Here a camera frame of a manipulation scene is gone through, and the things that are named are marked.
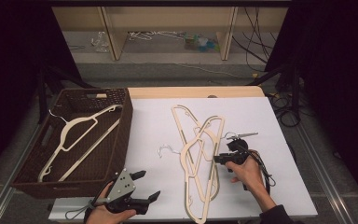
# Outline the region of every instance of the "brown basket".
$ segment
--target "brown basket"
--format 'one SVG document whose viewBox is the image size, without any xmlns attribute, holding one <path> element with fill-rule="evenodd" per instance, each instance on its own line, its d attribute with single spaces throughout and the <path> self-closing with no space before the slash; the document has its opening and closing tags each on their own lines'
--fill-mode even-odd
<svg viewBox="0 0 358 224">
<path fill-rule="evenodd" d="M 67 121 L 89 117 L 112 104 L 121 109 L 101 114 L 98 123 L 71 150 L 60 151 L 51 164 L 51 171 L 43 182 L 37 182 L 39 173 L 60 143 L 62 128 Z M 63 90 L 31 145 L 31 152 L 22 165 L 12 187 L 37 199 L 91 197 L 121 172 L 127 154 L 132 119 L 132 103 L 127 89 L 67 89 Z M 64 180 L 61 176 L 106 132 L 118 119 L 118 126 L 83 160 Z M 91 125 L 93 120 L 75 125 L 66 135 L 63 146 L 68 148 Z"/>
</svg>

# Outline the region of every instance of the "black backdrop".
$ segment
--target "black backdrop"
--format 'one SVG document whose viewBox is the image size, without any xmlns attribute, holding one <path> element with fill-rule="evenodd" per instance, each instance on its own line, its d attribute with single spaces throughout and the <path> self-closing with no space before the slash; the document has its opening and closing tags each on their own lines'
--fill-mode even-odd
<svg viewBox="0 0 358 224">
<path fill-rule="evenodd" d="M 358 1 L 332 6 L 299 70 L 317 116 L 358 183 Z M 267 71 L 287 62 L 314 9 L 289 9 Z"/>
</svg>

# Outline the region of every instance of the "tangled hangers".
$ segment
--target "tangled hangers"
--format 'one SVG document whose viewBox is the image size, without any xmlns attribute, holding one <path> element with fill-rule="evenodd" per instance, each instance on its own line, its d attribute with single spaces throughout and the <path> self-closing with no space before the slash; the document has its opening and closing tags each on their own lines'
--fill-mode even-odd
<svg viewBox="0 0 358 224">
<path fill-rule="evenodd" d="M 193 132 L 194 132 L 195 136 L 193 136 L 191 138 L 191 140 L 187 140 L 185 137 L 182 124 L 181 124 L 178 114 L 176 112 L 177 109 L 184 110 L 185 115 L 190 117 L 190 119 L 195 124 L 195 127 L 193 127 Z M 191 111 L 183 105 L 173 106 L 172 113 L 175 118 L 179 134 L 182 138 L 182 142 L 184 144 L 184 147 L 181 150 L 180 160 L 181 160 L 182 168 L 185 171 L 185 209 L 186 209 L 188 216 L 191 219 L 193 219 L 196 223 L 204 223 L 206 221 L 206 217 L 208 215 L 210 201 L 213 200 L 214 197 L 216 197 L 217 192 L 219 190 L 218 173 L 217 173 L 217 168 L 213 161 L 213 156 L 215 156 L 218 153 L 218 148 L 219 148 L 220 139 L 221 139 L 220 136 L 222 135 L 225 119 L 223 117 L 219 117 L 219 116 L 211 116 L 208 119 L 206 119 L 203 124 L 201 124 L 195 118 L 195 116 L 191 113 Z M 218 130 L 217 130 L 217 134 L 213 133 L 212 130 L 210 129 L 211 123 L 215 120 L 220 121 Z M 204 139 L 201 138 L 201 136 L 203 134 L 206 134 L 207 136 L 209 136 L 209 138 L 211 138 L 211 140 L 213 141 L 212 155 L 207 155 L 207 153 L 204 149 L 205 141 L 204 141 Z M 198 144 L 200 146 L 200 150 L 198 151 L 198 153 L 196 153 L 196 154 L 198 154 L 198 156 L 194 160 L 190 153 L 190 149 L 196 144 Z M 205 192 L 202 188 L 202 184 L 200 182 L 200 178 L 199 178 L 199 174 L 198 174 L 201 159 L 204 159 L 205 161 L 209 161 L 212 163 L 210 166 L 210 173 L 208 175 L 209 179 L 207 182 Z M 190 179 L 194 179 L 196 187 L 198 189 L 199 196 L 200 196 L 200 201 L 203 203 L 201 217 L 195 216 L 190 208 L 190 205 L 193 203 L 193 200 L 191 199 L 191 195 L 189 194 Z"/>
</svg>

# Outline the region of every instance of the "white table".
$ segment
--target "white table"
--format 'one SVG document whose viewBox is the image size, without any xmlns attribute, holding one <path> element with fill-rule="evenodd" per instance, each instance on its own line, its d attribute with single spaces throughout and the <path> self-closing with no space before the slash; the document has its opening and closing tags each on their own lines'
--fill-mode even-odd
<svg viewBox="0 0 358 224">
<path fill-rule="evenodd" d="M 136 91 L 130 90 L 131 96 L 134 96 L 132 97 L 133 119 L 126 168 L 131 173 L 146 170 L 145 177 L 135 181 L 137 189 L 133 192 L 132 197 L 146 199 L 150 194 L 161 190 L 158 199 L 150 204 L 147 214 L 135 216 L 131 221 L 190 220 L 185 211 L 185 173 L 181 167 L 179 155 L 171 153 L 169 150 L 162 151 L 162 158 L 158 155 L 159 147 L 164 144 L 170 145 L 176 150 L 183 147 L 172 116 L 172 105 L 185 105 L 201 123 L 213 115 L 224 117 L 226 122 L 223 133 L 259 132 L 259 135 L 246 137 L 245 140 L 249 148 L 259 151 L 268 172 L 272 174 L 277 183 L 275 187 L 271 188 L 271 196 L 274 201 L 277 204 L 283 204 L 288 215 L 292 217 L 317 215 L 268 98 L 239 97 L 238 90 L 246 90 L 246 88 L 228 88 L 227 90 L 231 90 L 231 93 L 234 94 L 229 94 L 230 98 L 210 99 L 135 99 L 139 98 L 136 97 Z M 198 88 L 197 90 L 216 95 L 211 88 Z M 229 140 L 222 139 L 219 153 L 228 152 L 226 146 L 228 142 Z M 220 190 L 217 197 L 211 201 L 208 220 L 239 220 L 258 217 L 261 210 L 251 193 L 244 191 L 241 184 L 229 182 L 233 174 L 229 173 L 226 167 L 218 165 L 218 174 Z M 57 199 L 49 219 L 59 222 L 66 221 L 64 216 L 66 211 L 84 206 L 89 199 Z M 80 215 L 75 220 L 80 221 L 82 217 L 83 215 Z"/>
</svg>

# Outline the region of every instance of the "floor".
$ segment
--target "floor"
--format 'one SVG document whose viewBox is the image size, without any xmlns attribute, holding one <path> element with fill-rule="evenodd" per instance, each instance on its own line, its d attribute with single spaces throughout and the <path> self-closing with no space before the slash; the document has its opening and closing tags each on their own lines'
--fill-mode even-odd
<svg viewBox="0 0 358 224">
<path fill-rule="evenodd" d="M 176 38 L 180 34 L 141 36 L 148 40 L 129 37 L 120 60 L 115 62 L 111 60 L 109 52 L 101 52 L 106 48 L 93 46 L 99 38 L 98 33 L 64 33 L 64 36 L 84 81 L 97 87 L 246 85 L 264 74 L 257 71 L 263 70 L 264 64 L 256 57 L 245 54 L 234 42 L 228 60 L 222 61 L 218 49 L 200 52 L 198 49 L 186 48 L 183 40 Z M 214 39 L 213 34 L 202 35 L 212 41 Z M 273 47 L 277 35 L 263 34 L 264 45 Z M 243 46 L 248 46 L 249 41 L 244 34 L 234 36 Z M 259 45 L 250 43 L 249 47 L 257 56 L 266 59 Z M 274 77 L 263 83 L 263 91 L 276 93 L 274 85 L 277 79 Z M 75 87 L 69 82 L 63 84 L 68 88 Z M 281 92 L 280 97 L 273 101 L 272 106 L 281 106 L 287 99 L 290 100 L 290 92 Z M 279 121 L 319 215 L 297 219 L 305 223 L 358 223 L 358 186 L 339 155 L 334 154 L 334 146 L 313 114 L 303 91 L 300 104 L 299 125 L 285 126 L 293 122 L 290 115 Z M 19 166 L 24 149 L 37 131 L 37 121 L 36 96 L 29 105 L 19 131 L 13 136 L 12 143 L 0 157 L 0 223 L 53 223 L 48 220 L 48 215 L 54 200 L 36 200 L 8 187 L 13 179 L 13 170 Z M 337 206 L 334 205 L 336 199 L 342 201 L 341 206 L 348 211 L 346 215 L 337 212 Z M 258 222 L 258 219 L 250 219 L 241 223 Z"/>
</svg>

